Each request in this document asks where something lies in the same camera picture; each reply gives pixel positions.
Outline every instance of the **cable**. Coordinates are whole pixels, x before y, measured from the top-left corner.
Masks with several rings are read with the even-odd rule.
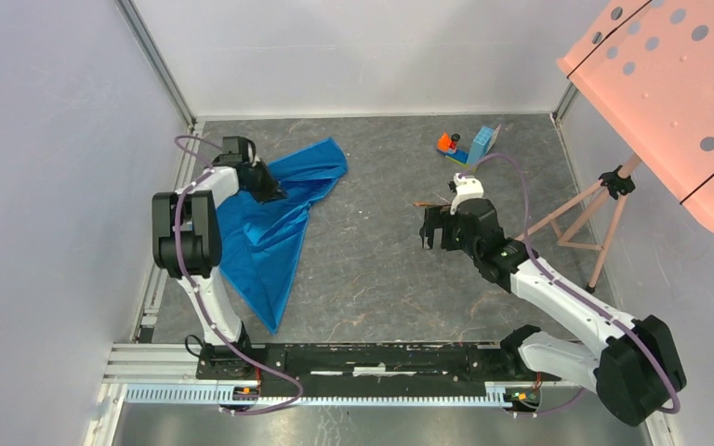
[[[190,338],[195,339],[195,342],[198,343],[198,346],[201,347],[201,350],[204,349],[204,341],[202,341],[201,338],[196,336],[195,334],[188,334],[185,336],[185,349],[187,350],[187,352],[196,358],[201,358],[201,353],[198,353],[196,355],[194,351],[190,350],[190,344],[188,343],[188,341],[190,341]]]
[[[556,284],[560,289],[562,289],[565,293],[571,295],[574,297],[576,300],[581,302],[582,304],[586,305],[588,308],[592,309],[596,313],[598,313],[601,317],[606,319],[608,322],[610,322],[612,325],[615,327],[619,328],[620,331],[622,331],[628,338],[636,345],[637,348],[641,351],[641,353],[644,355],[645,358],[650,362],[650,364],[653,366],[653,369],[655,369],[655,373],[658,374],[658,378],[661,379],[661,382],[664,384],[664,387],[667,389],[667,393],[669,394],[669,398],[672,400],[672,407],[661,407],[658,409],[659,412],[662,413],[678,413],[680,411],[681,405],[680,405],[680,398],[677,395],[677,391],[675,390],[675,387],[672,385],[672,382],[669,380],[669,377],[667,376],[667,373],[664,372],[664,368],[661,367],[661,364],[658,362],[658,359],[655,358],[655,355],[653,354],[650,349],[644,345],[644,343],[639,339],[638,336],[636,336],[635,333],[631,331],[630,328],[628,328],[623,322],[614,319],[611,313],[606,311],[605,309],[601,308],[600,306],[592,303],[589,299],[585,298],[582,296],[580,293],[578,293],[576,290],[571,288],[570,286],[566,285],[565,283],[562,283],[558,281],[557,279],[554,278],[554,275],[551,274],[547,269],[543,268],[543,265],[540,264],[540,262],[537,260],[537,257],[535,256],[535,252],[533,250],[532,246],[532,241],[530,241],[530,236],[529,236],[529,219],[530,219],[530,205],[529,205],[529,189],[527,188],[527,181],[526,181],[526,176],[524,175],[524,172],[522,171],[521,166],[516,162],[515,159],[512,157],[504,154],[504,153],[489,153],[480,160],[478,160],[477,163],[475,163],[473,166],[465,170],[464,172],[461,172],[458,174],[458,177],[463,177],[465,176],[470,169],[475,169],[477,168],[478,165],[485,163],[486,161],[493,160],[495,158],[501,158],[508,163],[513,165],[513,168],[516,170],[516,175],[519,177],[519,180],[522,183],[522,194],[524,197],[524,231],[523,231],[523,236],[524,236],[524,248],[526,249],[527,255],[529,256],[530,260],[532,260],[532,263],[535,265],[535,267],[540,270],[540,272],[551,282]]]
[[[288,381],[289,383],[293,384],[297,388],[297,395],[292,397],[289,400],[279,402],[277,404],[274,404],[269,407],[265,407],[263,409],[257,409],[255,411],[246,411],[246,412],[236,412],[234,410],[231,410],[231,415],[240,415],[240,416],[248,416],[248,415],[262,415],[265,413],[273,413],[277,412],[291,404],[293,404],[295,401],[299,400],[302,397],[303,393],[303,388],[302,385],[293,377],[284,374],[283,372],[279,372],[277,370],[272,369],[271,367],[268,367],[258,361],[253,360],[252,358],[248,357],[245,355],[242,351],[239,350],[239,348],[235,347],[234,344],[229,341],[229,338],[226,337],[226,335],[220,331],[220,329],[217,327],[215,322],[212,320],[212,317],[210,316],[209,312],[206,310],[206,307],[204,306],[204,300],[201,298],[201,287],[198,285],[198,283],[195,282],[195,279],[190,275],[190,273],[187,271],[187,266],[185,266],[184,263],[184,255],[182,254],[182,239],[181,239],[181,223],[182,223],[182,208],[184,207],[184,199],[187,197],[187,195],[195,188],[195,185],[200,183],[201,181],[204,181],[205,179],[209,178],[213,173],[214,170],[212,170],[212,164],[208,162],[203,156],[199,155],[198,153],[195,153],[194,151],[189,151],[187,148],[182,147],[179,144],[179,141],[182,139],[195,139],[198,141],[205,142],[206,144],[209,144],[211,146],[218,147],[216,144],[209,142],[205,139],[198,138],[198,137],[193,137],[190,135],[179,135],[174,139],[176,141],[177,146],[180,147],[185,153],[188,153],[195,159],[202,161],[209,167],[206,169],[203,174],[201,174],[198,178],[196,178],[193,182],[188,184],[182,192],[179,194],[178,200],[177,200],[177,208],[175,209],[174,213],[174,242],[176,245],[176,250],[177,250],[177,261],[179,262],[179,270],[181,271],[182,275],[184,278],[188,281],[192,288],[192,292],[195,295],[195,302],[198,304],[198,308],[201,310],[201,315],[204,317],[204,321],[206,322],[206,325],[212,327],[212,331],[215,333],[215,335],[220,339],[220,341],[225,344],[225,346],[231,350],[231,352],[238,356],[242,361],[247,362],[248,364],[259,368],[260,370],[263,370],[264,372],[268,374],[273,374],[285,381]]]
[[[535,383],[532,386],[532,393],[536,393],[538,390],[540,390],[541,386],[543,386],[543,376],[540,372],[538,372],[537,376],[535,377]]]
[[[579,390],[576,392],[573,398],[569,399],[568,402],[564,403],[563,405],[554,407],[552,409],[547,409],[545,411],[538,411],[535,413],[524,413],[524,412],[508,412],[511,415],[513,415],[513,418],[537,418],[538,416],[545,416],[545,415],[551,415],[557,412],[562,412],[565,409],[568,409],[575,405],[579,400],[581,400],[581,397],[584,396],[585,392],[587,390],[583,387],[580,387]]]
[[[532,404],[530,404],[529,402],[527,402],[525,400],[519,400],[519,404],[526,407],[527,409],[532,409],[533,411],[537,411],[537,408],[540,407],[539,404],[537,406],[533,406]]]
[[[592,56],[592,54],[593,54],[595,51],[597,51],[599,47],[601,47],[601,45],[603,45],[603,42],[606,42],[607,40],[609,40],[609,37],[610,37],[612,34],[614,34],[617,30],[619,30],[623,25],[625,25],[626,23],[628,23],[629,20],[633,19],[633,16],[639,14],[639,11],[645,9],[645,8],[647,7],[647,5],[650,5],[650,2],[652,2],[652,1],[653,1],[653,0],[647,0],[646,2],[644,2],[644,4],[639,7],[639,9],[633,11],[633,14],[629,15],[628,17],[626,17],[625,20],[621,21],[620,24],[618,24],[617,26],[615,26],[614,29],[612,29],[608,34],[606,34],[606,37],[603,37],[600,42],[598,42],[597,44],[595,44],[595,47],[592,48],[592,51],[588,52],[587,55],[586,55],[583,59],[581,59],[581,61],[580,61],[578,64],[576,64],[576,66],[571,70],[571,72],[569,72],[568,75],[565,76],[565,79],[570,79],[570,78],[571,78],[571,75],[572,75],[573,73],[575,73],[576,70],[578,70],[579,67],[581,67],[581,65],[582,65],[584,62],[586,62],[587,59],[589,59],[589,57]]]

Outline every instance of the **blue cloth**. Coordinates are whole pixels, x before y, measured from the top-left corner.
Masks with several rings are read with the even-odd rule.
[[[276,334],[297,272],[308,211],[333,189],[348,167],[332,138],[268,167],[287,198],[261,204],[242,191],[220,205],[220,272]]]

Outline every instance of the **white enclosure wall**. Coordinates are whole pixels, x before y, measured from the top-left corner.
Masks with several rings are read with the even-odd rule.
[[[563,121],[581,189],[630,156],[630,147],[584,98]],[[670,418],[683,445],[714,444],[714,234],[702,228],[642,165],[609,251],[607,271],[619,307],[655,314],[672,330],[688,386]],[[602,239],[611,215],[593,219]]]
[[[114,2],[0,0],[0,445],[83,441],[183,130]]]
[[[550,112],[606,0],[135,0],[193,113]]]

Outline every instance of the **pink board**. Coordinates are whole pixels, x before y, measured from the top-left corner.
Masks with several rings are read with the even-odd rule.
[[[613,0],[558,64],[714,232],[714,0]]]

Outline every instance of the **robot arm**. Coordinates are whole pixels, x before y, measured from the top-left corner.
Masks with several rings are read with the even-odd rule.
[[[257,202],[267,203],[285,197],[267,166],[256,155],[256,145],[243,137],[225,137],[224,152],[212,163],[209,176],[195,184],[185,197],[182,209],[181,241],[185,266],[200,288],[207,313],[231,342],[243,335],[242,321],[233,312],[225,283],[218,273],[222,242],[216,209],[240,190],[249,191]],[[192,285],[182,277],[174,240],[174,214],[182,189],[161,192],[152,197],[152,254],[154,263],[166,269],[191,299],[204,327],[207,344],[222,345],[213,327],[194,298]]]
[[[537,253],[531,258],[523,242],[505,237],[477,179],[456,175],[450,187],[456,193],[452,204],[425,210],[423,246],[432,248],[435,230],[442,230],[443,249],[464,251],[487,281],[543,309],[582,343],[524,326],[501,344],[519,371],[526,368],[578,384],[596,393],[621,421],[636,426],[660,409],[669,394],[621,324],[653,353],[675,391],[685,387],[677,349],[662,321],[655,316],[640,321],[612,308],[568,281]]]

